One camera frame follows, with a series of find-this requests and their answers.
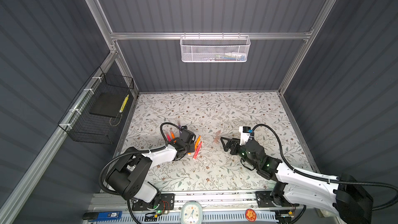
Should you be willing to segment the purple highlighter pen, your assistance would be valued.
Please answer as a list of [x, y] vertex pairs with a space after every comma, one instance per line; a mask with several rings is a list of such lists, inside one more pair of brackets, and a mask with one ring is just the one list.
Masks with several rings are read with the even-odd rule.
[[182, 135], [182, 126], [181, 126], [181, 122], [178, 120], [177, 121], [177, 124], [178, 124], [178, 129], [179, 129], [179, 135], [181, 136]]

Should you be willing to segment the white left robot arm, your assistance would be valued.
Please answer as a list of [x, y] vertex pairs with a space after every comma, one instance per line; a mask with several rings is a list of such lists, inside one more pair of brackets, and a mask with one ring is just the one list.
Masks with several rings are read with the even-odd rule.
[[149, 208], [159, 205], [160, 190], [146, 181], [149, 170], [195, 152], [196, 140], [196, 135], [186, 126], [165, 122], [160, 131], [165, 141], [162, 147], [147, 150], [130, 147], [102, 168], [98, 183], [104, 192], [121, 196], [127, 202], [141, 200]]

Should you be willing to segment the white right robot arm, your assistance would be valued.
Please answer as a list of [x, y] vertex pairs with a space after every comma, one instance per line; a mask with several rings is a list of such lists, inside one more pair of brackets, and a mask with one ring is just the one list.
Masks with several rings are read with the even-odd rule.
[[314, 172], [300, 175], [298, 169], [266, 155], [254, 140], [245, 145], [238, 139], [221, 137], [220, 140], [224, 151], [239, 156], [242, 165], [249, 164], [249, 170], [276, 182], [271, 193], [276, 205], [306, 205], [335, 214], [347, 224], [371, 223], [373, 198], [361, 185], [335, 184], [336, 176]]

